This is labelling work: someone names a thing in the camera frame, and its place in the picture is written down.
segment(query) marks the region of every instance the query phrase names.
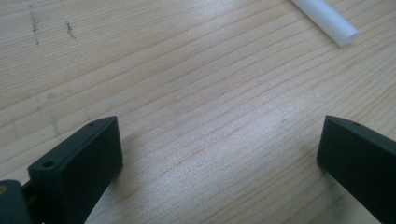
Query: white tube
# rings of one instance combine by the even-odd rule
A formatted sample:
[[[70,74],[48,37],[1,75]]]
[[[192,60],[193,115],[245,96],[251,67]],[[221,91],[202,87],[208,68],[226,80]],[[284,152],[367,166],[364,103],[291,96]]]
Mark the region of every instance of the white tube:
[[[359,31],[323,0],[292,0],[340,47],[349,45]]]

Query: dark mark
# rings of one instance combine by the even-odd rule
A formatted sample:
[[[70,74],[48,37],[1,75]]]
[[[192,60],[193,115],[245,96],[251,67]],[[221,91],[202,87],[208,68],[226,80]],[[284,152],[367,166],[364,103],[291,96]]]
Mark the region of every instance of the dark mark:
[[[35,35],[35,43],[38,45],[39,42],[37,38],[37,31],[40,20],[38,19],[37,15],[33,12],[33,5],[30,5],[29,8],[30,8],[30,21],[32,22],[32,26],[33,26],[33,34]]]
[[[76,39],[76,37],[73,34],[73,28],[68,21],[66,22],[66,26],[67,26],[67,33],[70,35],[70,38]]]

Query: black plastic part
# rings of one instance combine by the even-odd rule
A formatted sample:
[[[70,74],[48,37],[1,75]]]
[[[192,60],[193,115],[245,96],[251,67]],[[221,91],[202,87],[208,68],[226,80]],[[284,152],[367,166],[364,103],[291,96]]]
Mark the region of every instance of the black plastic part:
[[[0,224],[84,223],[121,167],[117,117],[85,125],[30,165],[23,187],[0,181]]]
[[[44,222],[84,223],[121,166],[117,117],[96,120],[64,140],[28,168],[46,208]]]
[[[396,142],[356,122],[328,116],[318,163],[380,222],[396,223]]]
[[[0,224],[22,223],[33,222],[21,184],[16,180],[0,181]]]

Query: wooden table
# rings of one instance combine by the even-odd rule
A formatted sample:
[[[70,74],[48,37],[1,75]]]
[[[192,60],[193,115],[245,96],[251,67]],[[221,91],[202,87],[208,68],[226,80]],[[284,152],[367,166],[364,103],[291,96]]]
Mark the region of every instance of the wooden table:
[[[377,223],[316,163],[325,115],[396,139],[396,2],[0,3],[0,177],[119,117],[124,167],[87,223]]]

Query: light wood surface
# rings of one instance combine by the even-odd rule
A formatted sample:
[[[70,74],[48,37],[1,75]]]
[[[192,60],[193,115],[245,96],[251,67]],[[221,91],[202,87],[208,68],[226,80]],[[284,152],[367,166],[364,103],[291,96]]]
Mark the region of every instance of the light wood surface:
[[[0,178],[119,117],[124,167],[87,223],[377,223],[316,163],[325,115],[396,139],[396,1],[0,2]]]

